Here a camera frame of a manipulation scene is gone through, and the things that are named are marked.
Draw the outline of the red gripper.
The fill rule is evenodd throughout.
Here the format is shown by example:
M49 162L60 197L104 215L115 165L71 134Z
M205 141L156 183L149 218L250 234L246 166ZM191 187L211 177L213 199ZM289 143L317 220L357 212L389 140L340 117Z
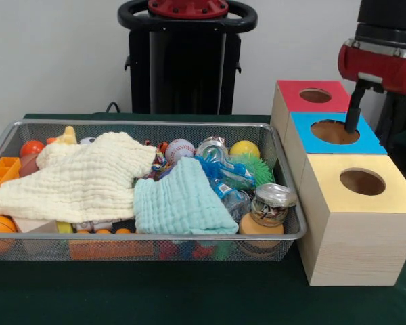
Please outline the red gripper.
M399 94L406 94L406 49L349 39L340 48L338 70L343 79L356 82L346 113L345 131L354 133L357 129L360 103L368 81L390 91L381 113L382 135L388 135L400 104Z

